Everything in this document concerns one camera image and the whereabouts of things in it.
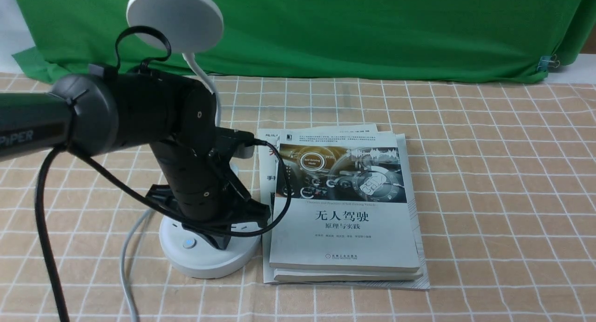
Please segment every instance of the lamp head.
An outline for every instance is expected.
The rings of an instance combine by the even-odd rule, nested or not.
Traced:
[[[129,0],[129,26],[148,26],[162,32],[173,53],[201,53],[213,48],[224,34],[224,18],[212,0]],[[137,34],[147,44],[164,49],[161,41]]]

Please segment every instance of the black cable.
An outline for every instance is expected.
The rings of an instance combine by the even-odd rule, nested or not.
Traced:
[[[56,301],[56,309],[58,309],[58,317],[60,322],[69,322],[68,310],[66,309],[66,300],[64,300],[64,293],[62,292],[62,285],[60,284],[60,276],[58,275],[58,268],[54,260],[54,254],[52,247],[49,243],[49,235],[47,234],[47,225],[45,223],[45,209],[43,207],[43,192],[45,190],[45,180],[47,179],[47,173],[54,159],[60,152],[64,152],[62,146],[56,147],[50,151],[45,157],[41,168],[39,169],[39,175],[37,185],[35,187],[35,222],[37,224],[39,244],[41,245],[41,251],[43,253],[43,261],[47,268],[47,275],[49,276],[49,282],[52,285],[54,292],[54,300]]]
[[[281,154],[279,153],[277,148],[275,148],[275,146],[272,145],[271,143],[266,142],[266,141],[261,141],[259,139],[255,139],[255,145],[267,146],[273,151],[273,153],[279,160],[279,165],[281,165],[281,171],[283,172],[283,175],[284,175],[285,185],[286,185],[288,191],[290,191],[290,189],[291,189],[290,175],[289,175],[288,171],[285,169],[285,164],[284,164],[283,158],[281,157]],[[49,168],[50,168],[52,162],[54,161],[54,159],[56,158],[56,156],[58,156],[59,153],[64,152],[64,150],[65,150],[65,148],[63,146],[58,146],[56,148],[53,148],[53,150],[51,150],[50,153],[46,156],[45,160],[43,161],[43,163],[41,165],[41,168],[39,169],[38,182],[35,187],[34,211],[35,211],[35,220],[36,220],[38,235],[39,235],[39,243],[41,245],[41,249],[42,249],[42,253],[43,253],[43,260],[44,260],[45,266],[47,268],[47,275],[49,276],[49,281],[51,283],[52,291],[54,293],[54,301],[56,302],[56,308],[58,310],[58,317],[60,319],[60,322],[70,322],[70,318],[68,317],[68,309],[66,308],[66,300],[64,299],[64,293],[62,292],[62,285],[60,283],[60,276],[58,275],[58,269],[56,267],[56,262],[54,260],[54,254],[52,252],[51,244],[49,243],[49,235],[47,234],[47,225],[45,222],[45,209],[44,209],[44,205],[43,205],[45,182],[47,179],[47,174],[49,173]],[[191,225],[201,231],[204,231],[205,233],[223,234],[223,235],[229,235],[232,237],[260,236],[264,233],[269,232],[277,224],[279,224],[281,219],[285,216],[285,214],[288,212],[288,209],[290,208],[291,192],[288,192],[288,195],[285,199],[285,205],[283,207],[283,210],[281,210],[281,213],[279,213],[279,215],[275,218],[275,220],[273,220],[273,222],[271,222],[271,224],[267,225],[263,229],[260,229],[257,231],[252,231],[250,233],[237,233],[234,231],[226,231],[226,230],[218,230],[218,229],[214,229],[214,228],[209,228],[208,226],[204,226],[201,224],[195,224],[194,222],[189,222],[186,220],[186,218],[183,218],[181,216],[178,216],[176,213],[171,212],[171,210],[167,209],[164,205],[159,205],[158,203],[155,203],[155,202],[151,201],[150,199],[137,193],[136,191],[132,190],[130,187],[128,187],[122,181],[118,180],[117,177],[112,175],[109,171],[107,171],[107,169],[105,169],[102,165],[100,165],[98,162],[93,160],[91,157],[85,156],[85,155],[83,155],[83,153],[81,153],[80,151],[75,150],[73,148],[70,149],[70,152],[75,157],[81,159],[82,161],[84,161],[85,163],[87,163],[88,165],[93,167],[96,171],[98,171],[98,173],[100,175],[104,176],[108,181],[113,183],[118,188],[121,188],[121,190],[123,190],[126,194],[130,195],[133,199],[136,199],[140,203],[143,203],[143,205],[155,210],[158,213],[163,214],[164,216],[168,216],[168,217],[172,218],[173,220],[177,220],[178,222],[181,222],[183,224]]]
[[[284,182],[288,188],[288,190],[290,190],[290,175],[287,172],[287,170],[285,169],[285,164],[283,161],[283,158],[281,157],[281,154],[279,153],[279,151],[277,151],[277,148],[275,148],[274,145],[270,144],[269,142],[266,141],[262,141],[260,139],[255,139],[255,145],[258,146],[267,146],[269,147],[273,153],[275,154],[275,156],[277,157],[278,161],[279,161],[279,165],[281,165],[281,171],[283,172],[284,175]],[[211,228],[209,226],[205,226],[204,224],[200,223],[200,222],[192,222],[189,221],[187,218],[179,216],[176,212],[174,212],[171,209],[168,209],[166,207],[166,205],[161,205],[159,203],[156,203],[146,197],[144,197],[143,195],[137,193],[136,191],[132,190],[132,188],[128,187],[126,184],[124,184],[122,181],[118,180],[117,177],[115,177],[114,175],[112,175],[109,171],[107,171],[107,169],[105,169],[104,167],[102,167],[102,165],[100,165],[97,161],[93,160],[92,158],[90,158],[89,156],[83,154],[82,152],[77,151],[76,149],[70,149],[70,152],[75,155],[77,158],[81,159],[82,161],[84,161],[85,163],[87,163],[89,166],[91,166],[93,169],[95,169],[96,171],[98,171],[98,173],[100,175],[102,175],[104,178],[106,178],[108,181],[110,181],[111,183],[113,183],[115,186],[117,186],[118,188],[120,188],[122,191],[124,191],[126,194],[130,195],[133,199],[136,199],[136,201],[139,201],[140,203],[143,203],[143,205],[155,210],[156,212],[170,217],[173,220],[176,220],[177,222],[180,222],[181,224],[186,224],[188,226],[191,226],[193,228],[196,228],[200,231],[202,231],[203,233],[211,233],[211,234],[219,234],[219,235],[229,235],[231,237],[256,237],[256,236],[260,236],[264,233],[267,233],[269,231],[271,231],[271,229],[273,229],[277,224],[279,224],[279,222],[282,220],[282,218],[285,216],[285,214],[288,212],[288,209],[290,208],[290,203],[291,203],[291,193],[288,193],[287,198],[285,200],[285,205],[283,207],[283,209],[281,210],[281,212],[279,213],[279,216],[277,216],[273,222],[271,222],[271,224],[267,225],[266,227],[264,227],[263,229],[257,230],[257,231],[251,231],[249,233],[237,233],[235,231],[231,231],[231,230],[221,230],[221,229],[215,229],[215,228]]]

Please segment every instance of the publisher logo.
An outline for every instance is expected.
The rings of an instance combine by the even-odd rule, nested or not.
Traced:
[[[358,259],[357,254],[332,254],[331,257],[328,255],[325,256],[327,259]]]

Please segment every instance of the blue button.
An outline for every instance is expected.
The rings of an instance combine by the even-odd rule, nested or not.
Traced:
[[[183,248],[194,248],[196,245],[196,239],[187,239],[183,243]]]

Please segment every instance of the gray cable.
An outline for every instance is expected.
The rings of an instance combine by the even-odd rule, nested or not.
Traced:
[[[135,234],[139,226],[141,226],[142,222],[147,219],[155,210],[147,209],[145,213],[136,221],[136,223],[132,226],[132,229],[126,235],[126,240],[122,245],[122,251],[120,254],[120,281],[122,284],[122,288],[124,289],[124,295],[126,297],[126,303],[128,303],[128,310],[130,311],[130,320],[132,322],[139,322],[139,312],[136,309],[135,300],[132,297],[132,291],[130,290],[130,282],[126,278],[126,271],[125,271],[125,260],[126,260],[126,250],[128,249],[128,243],[130,243],[130,239]]]

